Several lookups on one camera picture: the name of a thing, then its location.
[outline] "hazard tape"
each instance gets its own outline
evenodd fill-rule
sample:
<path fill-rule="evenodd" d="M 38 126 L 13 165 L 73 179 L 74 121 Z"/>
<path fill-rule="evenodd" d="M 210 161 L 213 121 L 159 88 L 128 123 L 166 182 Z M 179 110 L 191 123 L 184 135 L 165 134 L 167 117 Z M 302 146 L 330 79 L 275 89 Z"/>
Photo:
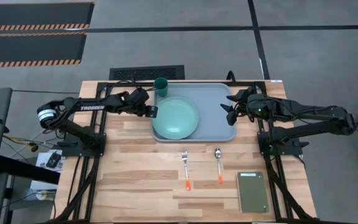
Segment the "hazard tape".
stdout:
<path fill-rule="evenodd" d="M 1 67 L 21 67 L 21 66 L 50 66 L 50 65 L 78 65 L 81 60 L 42 60 L 42 61 L 23 61 L 23 62 L 0 62 Z"/>
<path fill-rule="evenodd" d="M 2 25 L 0 30 L 86 29 L 89 24 Z"/>
<path fill-rule="evenodd" d="M 44 33 L 44 34 L 0 34 L 0 37 L 35 37 L 46 35 L 87 35 L 86 32 L 64 32 L 64 33 Z"/>
<path fill-rule="evenodd" d="M 11 5 L 11 4 L 94 4 L 94 1 L 88 2 L 35 2 L 35 3 L 26 3 L 26 2 L 17 2 L 17 3 L 0 3 L 0 5 Z"/>

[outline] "green plate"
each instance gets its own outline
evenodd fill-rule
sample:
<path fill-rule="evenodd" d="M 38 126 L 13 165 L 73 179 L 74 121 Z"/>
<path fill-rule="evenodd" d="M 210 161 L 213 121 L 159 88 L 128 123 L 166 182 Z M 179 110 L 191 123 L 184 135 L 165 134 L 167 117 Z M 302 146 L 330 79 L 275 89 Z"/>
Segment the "green plate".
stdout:
<path fill-rule="evenodd" d="M 157 107 L 157 117 L 152 119 L 152 124 L 162 137 L 183 139 L 197 128 L 198 111 L 192 102 L 182 97 L 169 97 L 158 103 Z"/>

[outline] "concrete floor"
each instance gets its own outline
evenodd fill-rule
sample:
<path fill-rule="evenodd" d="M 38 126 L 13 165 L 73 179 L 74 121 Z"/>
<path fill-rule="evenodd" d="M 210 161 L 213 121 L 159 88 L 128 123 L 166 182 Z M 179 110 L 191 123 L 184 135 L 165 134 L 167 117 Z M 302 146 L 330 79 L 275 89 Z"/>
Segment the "concrete floor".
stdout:
<path fill-rule="evenodd" d="M 358 25 L 358 1 L 254 2 L 260 26 Z M 91 28 L 251 24 L 245 0 L 96 0 Z M 284 81 L 287 97 L 358 113 L 358 30 L 262 31 L 261 35 L 271 79 Z M 79 91 L 83 80 L 107 80 L 113 67 L 180 64 L 185 65 L 187 79 L 222 79 L 229 70 L 237 79 L 262 78 L 252 31 L 103 33 L 88 35 L 80 65 L 0 68 L 0 87 Z M 41 132 L 36 108 L 66 96 L 74 95 L 14 93 L 7 122 L 11 134 L 35 137 Z M 304 152 L 318 216 L 358 223 L 358 133 L 303 140 L 311 143 Z M 12 153 L 2 145 L 2 155 Z M 22 154 L 35 156 L 28 149 Z M 13 223 L 42 222 L 50 211 L 50 207 L 18 210 Z M 25 218 L 29 212 L 38 214 L 37 219 Z"/>

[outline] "gray tray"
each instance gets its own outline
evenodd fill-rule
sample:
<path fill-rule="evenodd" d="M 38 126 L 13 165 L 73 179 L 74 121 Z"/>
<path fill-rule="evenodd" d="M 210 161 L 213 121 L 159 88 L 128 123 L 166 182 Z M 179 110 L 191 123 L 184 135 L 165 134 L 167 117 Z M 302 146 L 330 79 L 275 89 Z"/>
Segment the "gray tray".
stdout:
<path fill-rule="evenodd" d="M 154 105 L 171 96 L 186 98 L 197 107 L 200 116 L 198 125 L 195 131 L 184 139 L 166 139 L 154 128 L 153 137 L 163 142 L 232 140 L 236 136 L 236 127 L 227 124 L 227 113 L 221 108 L 221 103 L 232 105 L 232 101 L 226 98 L 229 95 L 232 95 L 230 88 L 222 83 L 170 83 L 166 97 L 155 94 Z"/>

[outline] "wooden table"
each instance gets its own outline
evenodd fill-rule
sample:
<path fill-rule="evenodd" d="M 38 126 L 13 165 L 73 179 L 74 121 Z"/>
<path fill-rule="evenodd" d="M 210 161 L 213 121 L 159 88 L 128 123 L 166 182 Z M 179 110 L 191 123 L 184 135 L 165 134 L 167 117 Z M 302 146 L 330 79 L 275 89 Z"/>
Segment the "wooden table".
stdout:
<path fill-rule="evenodd" d="M 97 81 L 85 81 L 80 97 L 94 98 Z M 266 81 L 270 96 L 285 98 L 282 82 Z M 232 93 L 245 87 L 231 87 Z M 132 87 L 115 87 L 112 93 L 131 92 Z M 152 104 L 153 92 L 149 92 Z M 90 112 L 77 113 L 74 122 L 89 125 Z M 245 116 L 236 123 L 237 135 L 229 142 L 162 143 L 151 135 L 148 118 L 129 114 L 108 114 L 107 146 L 101 158 L 91 222 L 251 222 L 275 220 L 265 162 L 259 153 L 257 122 Z M 275 123 L 291 127 L 292 123 Z M 220 147 L 224 183 L 218 183 L 214 150 Z M 191 191 L 185 190 L 185 171 L 180 152 L 188 151 Z M 293 156 L 282 156 L 289 191 L 307 213 L 316 216 L 303 164 Z M 76 157 L 64 165 L 56 195 L 57 214 L 66 207 Z M 78 186 L 80 169 L 74 191 Z M 241 213 L 237 194 L 237 172 L 263 172 L 268 213 Z M 80 217 L 85 214 L 83 197 Z M 282 216 L 282 195 L 278 190 Z"/>

